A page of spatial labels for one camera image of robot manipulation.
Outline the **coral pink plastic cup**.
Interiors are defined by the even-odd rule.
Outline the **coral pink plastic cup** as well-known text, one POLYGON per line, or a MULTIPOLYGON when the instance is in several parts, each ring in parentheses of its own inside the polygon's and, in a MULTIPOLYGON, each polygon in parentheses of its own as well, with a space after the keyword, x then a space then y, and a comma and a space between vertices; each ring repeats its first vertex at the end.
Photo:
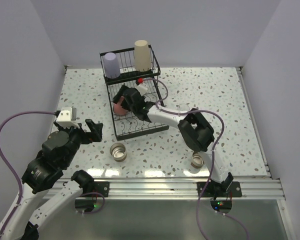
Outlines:
POLYGON ((120 97, 120 100, 113 105, 113 112, 117 116, 125 116, 127 113, 129 113, 129 110, 126 110, 125 108, 122 107, 122 103, 125 100, 123 96, 120 97))

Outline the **lilac plastic cup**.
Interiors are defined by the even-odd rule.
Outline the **lilac plastic cup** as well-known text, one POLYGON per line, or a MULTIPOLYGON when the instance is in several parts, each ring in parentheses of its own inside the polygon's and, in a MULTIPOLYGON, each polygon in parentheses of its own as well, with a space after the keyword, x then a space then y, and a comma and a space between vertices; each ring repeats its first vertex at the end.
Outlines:
POLYGON ((110 79, 116 79, 120 76, 120 65, 117 55, 113 52, 108 52, 103 57, 105 76, 110 79))

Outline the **beige plastic cup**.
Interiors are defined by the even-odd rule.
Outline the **beige plastic cup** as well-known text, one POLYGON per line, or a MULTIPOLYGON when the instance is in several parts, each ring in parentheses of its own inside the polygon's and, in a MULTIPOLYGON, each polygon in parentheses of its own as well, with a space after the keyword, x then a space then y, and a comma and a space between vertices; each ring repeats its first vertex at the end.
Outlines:
POLYGON ((146 72, 151 69, 151 55, 146 40, 137 40, 134 43, 134 67, 139 72, 146 72))

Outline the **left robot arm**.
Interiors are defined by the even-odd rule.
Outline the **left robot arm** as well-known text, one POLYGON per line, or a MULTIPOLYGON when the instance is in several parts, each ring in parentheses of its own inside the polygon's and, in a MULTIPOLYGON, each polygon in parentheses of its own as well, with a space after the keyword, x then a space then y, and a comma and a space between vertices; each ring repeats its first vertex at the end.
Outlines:
POLYGON ((102 141, 102 123, 86 119, 89 131, 82 126, 63 127, 55 122, 57 131, 52 132, 42 144, 19 180, 15 203, 0 222, 0 240, 34 240, 45 221, 53 217, 61 207, 80 196, 98 195, 94 191, 94 178, 84 170, 76 171, 62 191, 44 205, 43 197, 68 169, 81 145, 102 141))

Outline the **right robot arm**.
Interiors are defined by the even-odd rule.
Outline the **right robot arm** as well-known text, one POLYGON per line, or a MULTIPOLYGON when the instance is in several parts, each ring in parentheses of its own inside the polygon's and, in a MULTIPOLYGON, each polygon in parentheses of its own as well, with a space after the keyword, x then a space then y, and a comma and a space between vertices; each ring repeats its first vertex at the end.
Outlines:
POLYGON ((141 121, 164 124, 178 129, 186 146, 202 158, 209 171, 209 179, 202 192, 207 192, 214 198, 225 197, 231 190, 234 177, 216 152, 216 145, 225 131, 222 118, 209 110, 169 109, 161 105, 161 99, 155 102, 146 101, 145 93, 146 89, 142 84, 137 87, 122 85, 113 97, 113 103, 127 112, 132 112, 141 121), (219 119, 221 132, 217 138, 214 137, 215 131, 203 113, 219 119))

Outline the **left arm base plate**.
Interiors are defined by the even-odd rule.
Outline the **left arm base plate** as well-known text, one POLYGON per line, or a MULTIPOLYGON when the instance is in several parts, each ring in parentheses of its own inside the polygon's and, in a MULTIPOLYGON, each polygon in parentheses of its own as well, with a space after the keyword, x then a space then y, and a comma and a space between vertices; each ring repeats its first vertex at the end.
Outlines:
POLYGON ((91 196, 92 193, 99 193, 105 198, 109 194, 109 182, 107 181, 92 181, 81 186, 76 181, 66 181, 62 183, 61 196, 67 198, 77 198, 79 196, 91 196))

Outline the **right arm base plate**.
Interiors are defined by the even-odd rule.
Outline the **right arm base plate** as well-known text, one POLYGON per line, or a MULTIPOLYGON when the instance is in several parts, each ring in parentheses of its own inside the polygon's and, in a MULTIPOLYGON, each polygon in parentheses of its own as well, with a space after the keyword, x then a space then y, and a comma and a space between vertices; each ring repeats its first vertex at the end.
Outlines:
POLYGON ((210 181, 201 196, 203 198, 240 198, 243 194, 238 181, 233 181, 227 190, 222 190, 210 181))

